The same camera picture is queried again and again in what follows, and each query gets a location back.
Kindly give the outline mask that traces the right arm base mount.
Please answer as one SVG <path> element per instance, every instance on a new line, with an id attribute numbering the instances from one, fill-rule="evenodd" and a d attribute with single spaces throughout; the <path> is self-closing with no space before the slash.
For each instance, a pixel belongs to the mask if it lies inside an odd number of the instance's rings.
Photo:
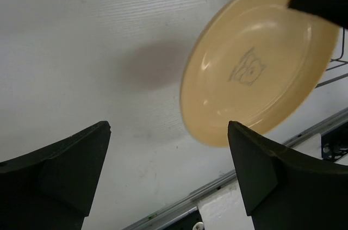
<path id="1" fill-rule="evenodd" d="M 347 155 L 347 122 L 321 137 L 321 157 L 336 162 Z"/>

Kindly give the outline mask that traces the yellow plate with drawing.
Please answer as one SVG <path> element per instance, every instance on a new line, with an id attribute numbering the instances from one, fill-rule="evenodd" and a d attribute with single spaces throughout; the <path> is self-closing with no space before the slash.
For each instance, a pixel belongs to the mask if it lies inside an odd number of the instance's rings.
<path id="1" fill-rule="evenodd" d="M 184 125 L 199 142 L 228 146 L 230 121 L 265 134 L 317 86 L 340 27 L 289 1 L 231 0 L 200 34 L 180 91 Z"/>

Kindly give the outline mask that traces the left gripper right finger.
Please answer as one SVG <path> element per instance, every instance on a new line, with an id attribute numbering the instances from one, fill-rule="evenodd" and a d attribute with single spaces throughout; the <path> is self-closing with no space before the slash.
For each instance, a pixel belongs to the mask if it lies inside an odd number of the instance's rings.
<path id="1" fill-rule="evenodd" d="M 347 229 L 347 166 L 263 137 L 239 122 L 228 141 L 255 229 Z"/>

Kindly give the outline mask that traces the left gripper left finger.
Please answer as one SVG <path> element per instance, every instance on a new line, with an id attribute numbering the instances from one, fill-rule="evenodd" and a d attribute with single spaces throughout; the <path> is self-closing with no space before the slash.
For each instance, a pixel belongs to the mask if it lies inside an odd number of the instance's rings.
<path id="1" fill-rule="evenodd" d="M 81 229 L 110 141 L 107 121 L 1 162 L 1 229 Z"/>

